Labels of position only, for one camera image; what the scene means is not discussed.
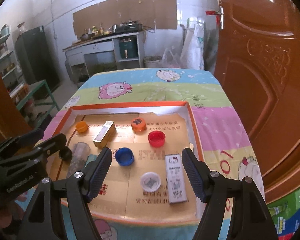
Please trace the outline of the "person's hand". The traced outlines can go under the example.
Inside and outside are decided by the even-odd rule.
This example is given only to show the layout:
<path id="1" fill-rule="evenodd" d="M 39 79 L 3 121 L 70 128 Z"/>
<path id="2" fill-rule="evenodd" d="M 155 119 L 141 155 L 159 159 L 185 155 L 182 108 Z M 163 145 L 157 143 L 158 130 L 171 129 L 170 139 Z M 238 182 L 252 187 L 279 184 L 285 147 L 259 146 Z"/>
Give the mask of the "person's hand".
<path id="1" fill-rule="evenodd" d="M 16 198 L 17 201 L 24 203 L 27 201 L 27 195 L 24 193 Z M 17 233 L 24 216 L 24 210 L 15 201 L 9 202 L 0 209 L 0 229 L 7 234 Z"/>

